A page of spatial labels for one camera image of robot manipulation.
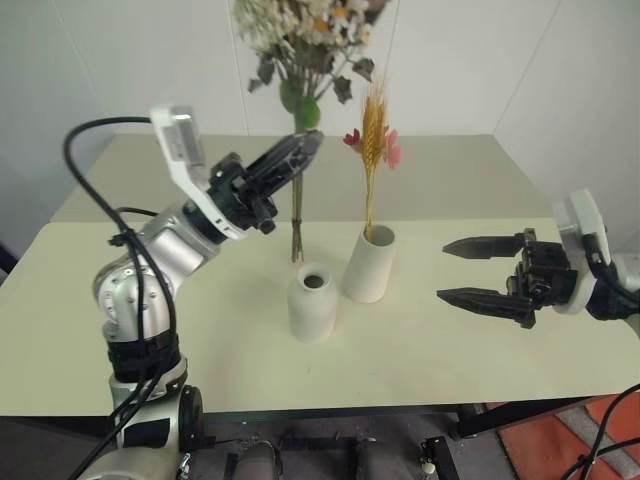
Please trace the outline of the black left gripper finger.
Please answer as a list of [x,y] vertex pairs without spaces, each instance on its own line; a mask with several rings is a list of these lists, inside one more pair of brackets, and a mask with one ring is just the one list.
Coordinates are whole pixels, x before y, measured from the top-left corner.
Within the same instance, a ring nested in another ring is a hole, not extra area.
[[249,199],[264,199],[301,174],[318,146],[274,146],[249,165]]
[[315,157],[324,134],[319,130],[282,137],[247,167],[251,179],[288,179],[304,170]]

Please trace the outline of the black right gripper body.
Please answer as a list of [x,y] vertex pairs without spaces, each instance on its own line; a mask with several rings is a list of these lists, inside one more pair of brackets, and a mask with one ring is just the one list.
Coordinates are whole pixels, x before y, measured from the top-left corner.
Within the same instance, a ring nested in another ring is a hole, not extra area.
[[514,320],[531,329],[536,323],[535,312],[543,307],[565,305],[575,289],[574,270],[560,243],[539,241],[533,228],[516,234],[521,260],[514,274],[506,280],[507,294],[525,300],[523,313]]

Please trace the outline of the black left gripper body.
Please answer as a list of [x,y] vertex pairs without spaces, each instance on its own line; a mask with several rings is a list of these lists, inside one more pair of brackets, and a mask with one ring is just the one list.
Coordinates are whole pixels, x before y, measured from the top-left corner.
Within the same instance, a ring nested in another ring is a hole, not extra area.
[[231,152],[211,168],[207,193],[226,219],[242,231],[254,228],[270,234],[278,213],[273,186],[267,154],[245,166]]

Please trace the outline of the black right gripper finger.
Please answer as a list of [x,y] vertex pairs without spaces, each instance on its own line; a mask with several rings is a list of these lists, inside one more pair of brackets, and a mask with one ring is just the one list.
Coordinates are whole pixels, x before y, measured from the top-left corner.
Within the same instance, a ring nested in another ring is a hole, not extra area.
[[523,234],[467,237],[443,246],[442,251],[465,259],[514,257],[523,248],[524,243]]
[[527,297],[471,287],[438,290],[436,295],[446,303],[472,313],[511,319],[519,324],[531,323],[531,300]]

